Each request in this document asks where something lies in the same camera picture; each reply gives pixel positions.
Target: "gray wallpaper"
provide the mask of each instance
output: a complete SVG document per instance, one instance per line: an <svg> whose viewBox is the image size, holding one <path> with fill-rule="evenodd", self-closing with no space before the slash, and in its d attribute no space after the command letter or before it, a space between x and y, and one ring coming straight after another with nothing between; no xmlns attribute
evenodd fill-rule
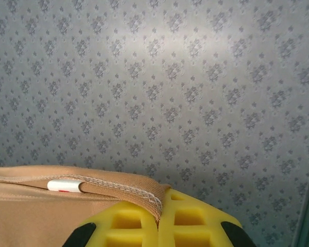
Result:
<svg viewBox="0 0 309 247"><path fill-rule="evenodd" d="M309 0L0 1L0 166L145 174L290 246Z"/></svg>

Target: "black rubber piece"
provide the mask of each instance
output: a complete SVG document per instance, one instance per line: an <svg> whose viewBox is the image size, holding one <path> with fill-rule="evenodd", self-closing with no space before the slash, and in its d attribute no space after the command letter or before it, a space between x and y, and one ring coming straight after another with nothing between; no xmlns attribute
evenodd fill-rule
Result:
<svg viewBox="0 0 309 247"><path fill-rule="evenodd" d="M87 223L75 229L64 243L63 247L86 247L96 229L95 223Z"/></svg>
<svg viewBox="0 0 309 247"><path fill-rule="evenodd" d="M225 230L233 247L256 247L247 233L239 226L228 221L221 222L221 226Z"/></svg>

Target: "tan bag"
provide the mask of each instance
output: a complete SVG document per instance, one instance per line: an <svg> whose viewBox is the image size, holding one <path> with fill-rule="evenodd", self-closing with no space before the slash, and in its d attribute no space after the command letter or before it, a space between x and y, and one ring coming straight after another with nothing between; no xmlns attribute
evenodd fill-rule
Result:
<svg viewBox="0 0 309 247"><path fill-rule="evenodd" d="M81 193L48 190L48 182L57 179L79 181ZM65 166L0 167L0 247L63 246L82 221L119 201L143 207L159 222L168 188L129 173Z"/></svg>

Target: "stitching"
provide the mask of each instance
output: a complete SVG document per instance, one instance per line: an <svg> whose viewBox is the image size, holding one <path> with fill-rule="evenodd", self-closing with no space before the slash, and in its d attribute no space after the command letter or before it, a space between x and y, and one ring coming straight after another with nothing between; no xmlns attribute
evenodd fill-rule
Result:
<svg viewBox="0 0 309 247"><path fill-rule="evenodd" d="M85 176L80 176L80 175L64 174L64 175L51 175L51 176L38 176L38 177L12 177L12 178L0 176L0 181L18 183L18 182L38 181L38 180L47 180L47 179L56 179L56 178L82 179L85 182L89 182L92 184L114 188L114 189L119 189L121 191L132 193L134 195L140 196L143 199L147 199L152 204L155 204L160 214L163 208L162 203L159 200L159 198L157 198L154 194L146 190L135 188L135 187L124 185L124 184L109 182L109 181L105 181L102 179L96 179L96 178L85 177Z"/></svg>

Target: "white tag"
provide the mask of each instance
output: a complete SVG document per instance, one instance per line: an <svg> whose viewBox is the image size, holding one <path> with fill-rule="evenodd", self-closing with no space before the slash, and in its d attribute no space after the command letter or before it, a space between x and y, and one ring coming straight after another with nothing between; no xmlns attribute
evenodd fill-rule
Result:
<svg viewBox="0 0 309 247"><path fill-rule="evenodd" d="M47 183L47 188L51 191L82 193L79 189L82 182L81 180L54 179Z"/></svg>

